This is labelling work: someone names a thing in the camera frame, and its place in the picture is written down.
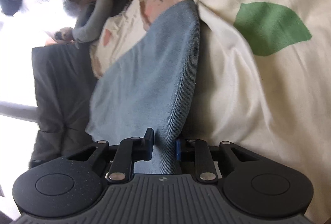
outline bed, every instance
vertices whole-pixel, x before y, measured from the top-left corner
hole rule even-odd
[[[307,216],[324,223],[331,217],[331,0],[195,1],[200,55],[182,134],[239,143],[301,171],[314,185]],[[107,20],[91,50],[97,77],[146,34],[143,2]]]

